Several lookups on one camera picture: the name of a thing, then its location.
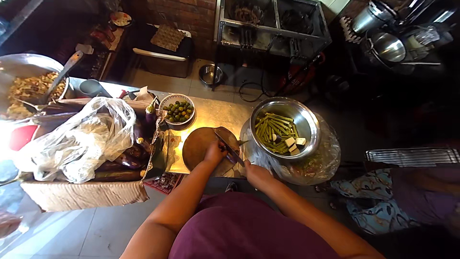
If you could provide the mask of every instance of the black cable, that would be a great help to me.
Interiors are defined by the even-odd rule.
[[[238,93],[240,94],[240,97],[241,97],[241,99],[242,99],[243,101],[245,101],[245,102],[255,102],[255,101],[257,101],[260,97],[262,97],[262,95],[266,95],[266,96],[268,96],[268,97],[273,97],[273,96],[269,95],[269,94],[267,93],[267,91],[265,90],[265,88],[264,88],[264,73],[265,73],[265,70],[262,68],[262,76],[260,77],[260,83],[256,83],[256,82],[244,82],[244,83],[241,84],[240,89],[238,90]],[[243,98],[243,95],[242,95],[242,93],[241,93],[241,89],[243,89],[244,86],[249,85],[249,84],[258,85],[258,86],[260,86],[260,89],[262,90],[262,93],[261,93],[256,99],[254,99],[254,100],[246,100],[246,99],[244,99],[244,98]]]

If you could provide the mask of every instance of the stainless steel counter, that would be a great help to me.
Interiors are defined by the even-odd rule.
[[[80,78],[70,78],[70,83],[73,86],[79,85],[84,79]],[[120,96],[122,90],[125,91],[137,91],[139,88],[124,86],[113,83],[100,82],[104,89],[113,97]],[[169,95],[167,92],[153,91],[149,92],[154,93],[155,95],[162,100],[164,97]],[[190,171],[185,167],[184,160],[182,159],[182,146],[184,141],[190,135],[190,133],[197,128],[201,127],[212,127],[216,128],[219,126],[226,127],[230,130],[237,139],[240,139],[240,133],[242,132],[243,125],[251,116],[253,107],[234,104],[224,101],[203,99],[198,97],[191,97],[190,99],[195,104],[195,116],[193,120],[184,127],[180,126],[171,126],[168,132],[165,134],[169,139],[174,138],[173,150],[168,151],[168,159],[166,169],[168,172],[172,173],[183,173],[188,174]],[[238,164],[234,166],[232,170],[227,172],[225,177],[239,177],[239,174],[236,170],[240,170]]]

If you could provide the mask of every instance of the bowl with patterned rim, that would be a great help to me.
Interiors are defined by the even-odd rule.
[[[186,102],[190,103],[191,106],[193,106],[193,110],[192,110],[192,113],[190,114],[190,118],[188,118],[184,122],[170,122],[169,119],[165,119],[165,121],[166,121],[166,123],[171,124],[171,125],[183,125],[183,124],[186,124],[195,115],[195,104],[192,102],[192,100],[190,100],[190,98],[188,96],[186,96],[184,94],[170,94],[170,95],[166,96],[165,98],[163,98],[163,100],[161,100],[161,103],[160,103],[159,107],[162,110],[164,110],[163,109],[164,107],[169,106],[169,104],[174,105],[176,103],[176,101],[179,101],[179,102],[186,101]]]

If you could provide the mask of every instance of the wooden cutting board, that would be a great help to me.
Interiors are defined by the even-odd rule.
[[[219,136],[221,136],[229,146],[235,150],[237,154],[240,153],[240,146],[238,145],[238,140],[235,135],[228,129],[224,127],[215,128]],[[184,164],[192,171],[195,166],[197,166],[201,161],[204,160],[206,155],[206,149],[209,144],[217,140],[217,136],[214,133],[214,128],[198,128],[187,137],[182,147],[182,158],[184,159]],[[212,176],[222,176],[228,170],[230,170],[235,163],[230,162],[227,158],[222,159],[222,161],[214,169]]]

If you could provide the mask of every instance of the kitchen knife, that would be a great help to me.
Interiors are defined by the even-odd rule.
[[[244,162],[240,158],[240,156],[230,147],[229,144],[227,144],[227,142],[225,142],[225,140],[221,136],[219,136],[219,134],[215,130],[214,130],[214,133],[216,134],[217,138],[219,138],[219,140],[225,145],[225,149],[227,149],[227,151],[229,152],[229,155],[233,157],[233,159],[236,159],[236,161],[240,163],[242,167],[244,167]]]

